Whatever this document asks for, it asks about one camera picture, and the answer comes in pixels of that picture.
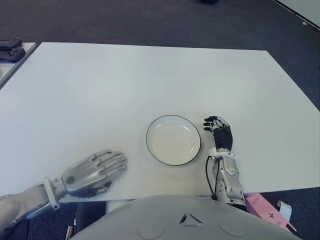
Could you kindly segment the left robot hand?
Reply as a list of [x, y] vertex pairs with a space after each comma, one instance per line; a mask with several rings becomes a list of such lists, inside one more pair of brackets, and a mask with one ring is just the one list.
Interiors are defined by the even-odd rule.
[[63, 194], [92, 198], [107, 192], [112, 180], [127, 168], [121, 151], [102, 150], [69, 167], [61, 176]]

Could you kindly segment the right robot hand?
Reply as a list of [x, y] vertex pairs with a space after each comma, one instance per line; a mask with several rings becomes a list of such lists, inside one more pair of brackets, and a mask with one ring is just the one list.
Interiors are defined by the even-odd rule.
[[209, 116], [204, 119], [204, 130], [211, 132], [217, 151], [230, 152], [233, 146], [233, 135], [230, 125], [220, 116]]

